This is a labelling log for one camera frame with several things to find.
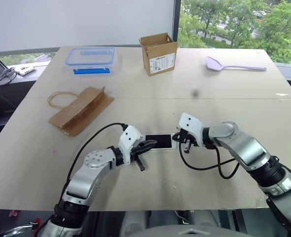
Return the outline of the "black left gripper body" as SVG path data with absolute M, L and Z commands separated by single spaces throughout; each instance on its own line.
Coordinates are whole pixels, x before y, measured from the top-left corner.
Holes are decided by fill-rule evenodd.
M 133 147 L 130 151 L 130 160 L 134 161 L 138 155 L 145 153 L 145 148 L 145 143 L 139 143 L 137 146 Z

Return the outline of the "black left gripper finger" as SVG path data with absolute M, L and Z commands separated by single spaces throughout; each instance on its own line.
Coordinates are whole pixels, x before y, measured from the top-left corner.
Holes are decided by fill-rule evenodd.
M 150 151 L 157 144 L 156 140 L 144 140 L 137 145 L 137 153 L 143 154 Z
M 137 166 L 139 167 L 140 171 L 143 172 L 145 171 L 145 166 L 143 165 L 142 161 L 140 160 L 139 157 L 135 157 L 135 162 L 137 164 Z

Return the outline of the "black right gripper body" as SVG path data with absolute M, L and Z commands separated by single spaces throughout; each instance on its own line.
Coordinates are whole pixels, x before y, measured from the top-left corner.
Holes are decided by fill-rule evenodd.
M 193 135 L 191 135 L 188 131 L 186 131 L 185 129 L 181 128 L 180 129 L 180 134 L 182 136 L 182 141 L 179 142 L 180 144 L 185 144 L 186 140 L 190 139 L 192 141 L 192 145 L 191 146 L 195 146 L 195 147 L 198 146 L 196 138 Z

